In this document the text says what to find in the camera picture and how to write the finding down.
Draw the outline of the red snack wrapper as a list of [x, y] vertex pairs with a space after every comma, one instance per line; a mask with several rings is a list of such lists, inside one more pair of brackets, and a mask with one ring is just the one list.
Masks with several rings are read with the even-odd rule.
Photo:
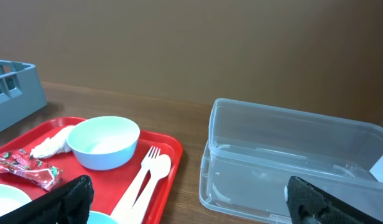
[[46, 191], [51, 191], [63, 180], [63, 170], [34, 158], [23, 149], [0, 153], [0, 173], [25, 178]]

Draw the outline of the clear plastic bin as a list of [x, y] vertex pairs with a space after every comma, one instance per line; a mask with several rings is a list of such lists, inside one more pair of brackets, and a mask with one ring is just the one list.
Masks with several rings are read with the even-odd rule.
[[290, 223], [284, 188], [298, 176], [383, 222], [383, 128], [218, 98], [201, 160], [207, 209]]

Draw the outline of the crumpled white napkin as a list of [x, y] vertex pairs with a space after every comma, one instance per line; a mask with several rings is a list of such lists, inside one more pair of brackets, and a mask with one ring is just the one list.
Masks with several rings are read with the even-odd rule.
[[72, 149], [67, 144], [67, 138], [74, 128], [74, 125], [67, 126], [61, 129], [53, 137], [47, 138], [31, 150], [31, 156], [36, 159], [47, 159], [56, 154], [70, 152]]

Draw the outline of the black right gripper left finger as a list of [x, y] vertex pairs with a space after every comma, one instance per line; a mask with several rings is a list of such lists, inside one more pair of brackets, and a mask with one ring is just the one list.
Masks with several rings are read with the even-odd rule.
[[81, 175], [0, 217], [0, 224], [86, 224], [94, 198], [91, 177]]

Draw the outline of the mint green bowl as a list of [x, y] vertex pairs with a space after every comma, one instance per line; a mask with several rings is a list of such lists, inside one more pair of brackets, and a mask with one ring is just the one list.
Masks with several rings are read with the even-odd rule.
[[118, 222], [105, 213], [91, 210], [86, 224], [118, 224]]

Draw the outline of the light blue plate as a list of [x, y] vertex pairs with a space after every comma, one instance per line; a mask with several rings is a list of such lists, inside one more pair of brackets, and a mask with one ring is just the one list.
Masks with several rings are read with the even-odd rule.
[[31, 201], [32, 199], [21, 189], [0, 184], [0, 217]]

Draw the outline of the grey dishwasher rack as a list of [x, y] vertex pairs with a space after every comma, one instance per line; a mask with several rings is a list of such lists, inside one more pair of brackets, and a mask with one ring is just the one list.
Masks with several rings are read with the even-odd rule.
[[0, 132], [46, 105], [34, 64], [0, 60]]

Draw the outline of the white plastic spoon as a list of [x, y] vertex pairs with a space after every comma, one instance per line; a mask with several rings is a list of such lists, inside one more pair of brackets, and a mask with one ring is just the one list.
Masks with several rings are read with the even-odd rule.
[[168, 176], [171, 169], [171, 159], [168, 155], [162, 154], [154, 159], [150, 165], [150, 179], [131, 208], [126, 223], [128, 224], [141, 224], [146, 214], [150, 200], [154, 193], [155, 187], [160, 179]]

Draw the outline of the white plastic fork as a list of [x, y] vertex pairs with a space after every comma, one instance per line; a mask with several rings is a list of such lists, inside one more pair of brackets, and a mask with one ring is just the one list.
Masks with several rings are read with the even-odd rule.
[[127, 213], [130, 211], [136, 201], [142, 183], [150, 169], [151, 162], [159, 155], [160, 148], [151, 146], [148, 153], [145, 155], [141, 162], [141, 169], [110, 214], [110, 217], [113, 218], [116, 222], [122, 223], [125, 220]]

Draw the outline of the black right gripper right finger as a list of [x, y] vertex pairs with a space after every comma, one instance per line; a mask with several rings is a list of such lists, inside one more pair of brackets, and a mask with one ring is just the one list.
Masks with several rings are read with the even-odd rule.
[[297, 176], [286, 185], [286, 204], [293, 224], [383, 224]]

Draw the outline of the light blue bowl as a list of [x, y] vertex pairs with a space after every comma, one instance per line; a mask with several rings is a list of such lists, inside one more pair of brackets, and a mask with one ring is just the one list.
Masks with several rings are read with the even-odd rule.
[[128, 118], [100, 116], [77, 124], [66, 142], [78, 162], [91, 170], [111, 170], [135, 153], [141, 130]]

